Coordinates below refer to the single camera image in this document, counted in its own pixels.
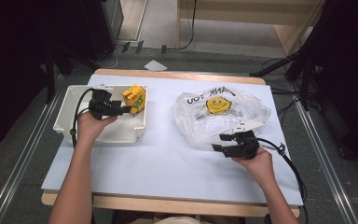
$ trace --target hand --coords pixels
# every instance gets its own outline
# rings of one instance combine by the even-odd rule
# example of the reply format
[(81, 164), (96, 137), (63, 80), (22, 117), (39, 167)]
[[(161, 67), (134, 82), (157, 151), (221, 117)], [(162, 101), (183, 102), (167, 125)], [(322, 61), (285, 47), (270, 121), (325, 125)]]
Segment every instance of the hand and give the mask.
[(251, 160), (243, 158), (232, 158), (232, 160), (245, 167), (261, 189), (276, 183), (272, 156), (264, 148), (259, 147), (256, 156)]
[(93, 145), (104, 127), (116, 120), (117, 117), (98, 120), (90, 112), (81, 114), (77, 120), (77, 142)]

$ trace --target clear plastic bag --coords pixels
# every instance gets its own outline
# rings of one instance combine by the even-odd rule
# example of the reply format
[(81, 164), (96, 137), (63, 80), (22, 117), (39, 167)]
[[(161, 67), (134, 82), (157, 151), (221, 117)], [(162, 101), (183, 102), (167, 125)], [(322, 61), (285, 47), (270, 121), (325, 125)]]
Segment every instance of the clear plastic bag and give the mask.
[(220, 141), (219, 134), (232, 134), (239, 123), (248, 130), (266, 124), (270, 109), (252, 94), (221, 86), (200, 93), (181, 94), (173, 105), (173, 114), (192, 147), (213, 150), (212, 144), (226, 145)]

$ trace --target smiley face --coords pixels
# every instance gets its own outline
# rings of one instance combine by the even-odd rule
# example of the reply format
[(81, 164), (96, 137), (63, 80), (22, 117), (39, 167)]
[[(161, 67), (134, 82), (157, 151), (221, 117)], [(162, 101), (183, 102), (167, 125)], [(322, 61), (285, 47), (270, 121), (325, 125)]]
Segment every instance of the smiley face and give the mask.
[(231, 107), (231, 102), (219, 96), (207, 100), (206, 107), (211, 114), (221, 114)]

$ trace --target white table surface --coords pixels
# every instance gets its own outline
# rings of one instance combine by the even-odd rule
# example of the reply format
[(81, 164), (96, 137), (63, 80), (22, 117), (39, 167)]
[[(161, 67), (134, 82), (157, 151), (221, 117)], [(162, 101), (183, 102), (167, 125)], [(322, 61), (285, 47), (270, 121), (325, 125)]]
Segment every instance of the white table surface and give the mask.
[[(172, 105), (182, 92), (228, 86), (241, 89), (271, 109), (268, 123), (256, 134), (285, 144), (269, 86), (209, 81), (93, 75), (89, 85), (146, 85), (145, 134), (133, 144), (97, 143), (92, 150), (92, 191), (110, 195), (230, 203), (266, 203), (247, 171), (222, 153), (192, 148), (176, 127)], [(275, 151), (276, 179), (290, 205), (302, 205), (296, 178)], [(58, 190), (73, 154), (66, 140), (51, 164), (42, 189)]]

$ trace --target yellow toy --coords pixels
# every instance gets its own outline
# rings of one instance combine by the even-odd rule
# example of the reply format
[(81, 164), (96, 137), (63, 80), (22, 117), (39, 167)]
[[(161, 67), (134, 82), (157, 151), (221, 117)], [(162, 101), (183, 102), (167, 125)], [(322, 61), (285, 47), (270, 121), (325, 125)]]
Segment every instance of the yellow toy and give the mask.
[(136, 84), (123, 91), (123, 98), (126, 105), (132, 106), (130, 113), (133, 116), (145, 108), (145, 90)]
[(231, 107), (231, 102), (219, 96), (207, 100), (206, 107), (211, 114), (221, 114)]

